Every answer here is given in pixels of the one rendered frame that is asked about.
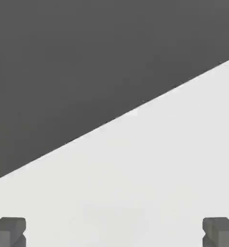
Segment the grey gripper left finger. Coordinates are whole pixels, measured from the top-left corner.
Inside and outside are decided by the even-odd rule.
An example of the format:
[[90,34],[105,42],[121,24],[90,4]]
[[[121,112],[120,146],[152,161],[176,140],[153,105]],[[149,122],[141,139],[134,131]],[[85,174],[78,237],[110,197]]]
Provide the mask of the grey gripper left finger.
[[0,219],[0,247],[26,247],[25,218],[2,217]]

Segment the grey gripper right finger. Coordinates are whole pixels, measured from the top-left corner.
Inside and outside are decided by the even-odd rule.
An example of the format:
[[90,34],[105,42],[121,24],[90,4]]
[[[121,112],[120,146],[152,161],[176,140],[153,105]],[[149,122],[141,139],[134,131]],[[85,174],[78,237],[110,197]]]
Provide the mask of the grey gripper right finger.
[[204,218],[202,247],[229,247],[229,219],[226,217]]

